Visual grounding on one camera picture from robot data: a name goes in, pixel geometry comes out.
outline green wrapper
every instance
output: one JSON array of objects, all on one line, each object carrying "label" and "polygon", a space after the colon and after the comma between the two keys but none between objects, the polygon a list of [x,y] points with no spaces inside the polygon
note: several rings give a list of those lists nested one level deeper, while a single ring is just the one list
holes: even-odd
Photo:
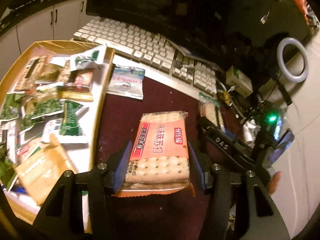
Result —
[{"label": "green wrapper", "polygon": [[7,93],[0,121],[11,121],[19,118],[21,102],[25,92]]}]

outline white cabinet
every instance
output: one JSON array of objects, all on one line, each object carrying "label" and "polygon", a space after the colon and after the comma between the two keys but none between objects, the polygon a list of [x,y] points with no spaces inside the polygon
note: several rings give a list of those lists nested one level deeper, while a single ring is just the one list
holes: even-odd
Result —
[{"label": "white cabinet", "polygon": [[86,9],[87,9],[87,0],[81,0],[78,29],[81,29],[81,27],[83,27],[88,22],[90,22],[90,20],[94,19],[94,16],[89,16],[85,14]]},{"label": "white cabinet", "polygon": [[70,40],[78,30],[82,0],[69,0],[54,6],[53,37],[55,40]]},{"label": "white cabinet", "polygon": [[43,9],[17,24],[21,52],[34,41],[53,40],[54,7]]},{"label": "white cabinet", "polygon": [[0,80],[7,73],[11,65],[20,56],[20,49],[17,38],[17,28],[12,27],[0,37],[1,66]]}]

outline desk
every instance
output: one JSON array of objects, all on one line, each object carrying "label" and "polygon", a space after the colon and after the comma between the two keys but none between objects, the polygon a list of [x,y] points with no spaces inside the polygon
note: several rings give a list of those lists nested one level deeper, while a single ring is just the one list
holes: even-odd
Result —
[{"label": "desk", "polygon": [[[199,101],[152,79],[143,81],[142,101],[107,95],[100,119],[95,164],[104,162],[125,140],[134,141],[143,113],[182,110],[188,112],[188,140],[199,144],[197,117]],[[233,133],[239,125],[233,114],[222,106],[225,125]],[[207,148],[215,162],[223,163],[223,154],[214,146]],[[209,196],[195,186],[196,196],[183,190],[170,195],[111,198],[119,239],[198,239]]]}]

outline finger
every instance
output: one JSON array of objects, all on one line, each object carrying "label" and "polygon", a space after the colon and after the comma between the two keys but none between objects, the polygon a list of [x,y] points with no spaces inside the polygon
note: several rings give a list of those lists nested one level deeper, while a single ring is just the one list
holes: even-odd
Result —
[{"label": "finger", "polygon": [[272,195],[276,191],[278,187],[278,183],[281,179],[281,176],[282,176],[282,172],[278,171],[273,175],[272,179],[270,180],[268,185],[268,192],[270,195]]}]

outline cracker package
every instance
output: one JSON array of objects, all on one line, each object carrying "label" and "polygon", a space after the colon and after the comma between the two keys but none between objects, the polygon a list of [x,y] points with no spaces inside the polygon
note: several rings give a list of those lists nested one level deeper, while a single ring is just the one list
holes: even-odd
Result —
[{"label": "cracker package", "polygon": [[43,204],[64,171],[76,173],[66,151],[54,135],[50,136],[47,147],[31,155],[14,170],[20,183],[38,205]]},{"label": "cracker package", "polygon": [[201,117],[206,117],[218,129],[226,133],[221,114],[220,103],[209,96],[199,93],[199,113]]},{"label": "cracker package", "polygon": [[0,115],[0,122],[19,118],[20,108],[25,92],[7,93]]},{"label": "cracker package", "polygon": [[62,101],[63,113],[55,115],[44,126],[42,141],[48,143],[50,135],[54,134],[62,144],[88,143],[87,137],[77,120],[87,107],[71,100]]},{"label": "cracker package", "polygon": [[17,82],[14,91],[28,91],[34,86],[36,78],[42,72],[47,56],[32,57],[22,71],[22,76]]},{"label": "cracker package", "polygon": [[191,186],[182,111],[143,114],[122,189],[116,196],[170,194]]}]

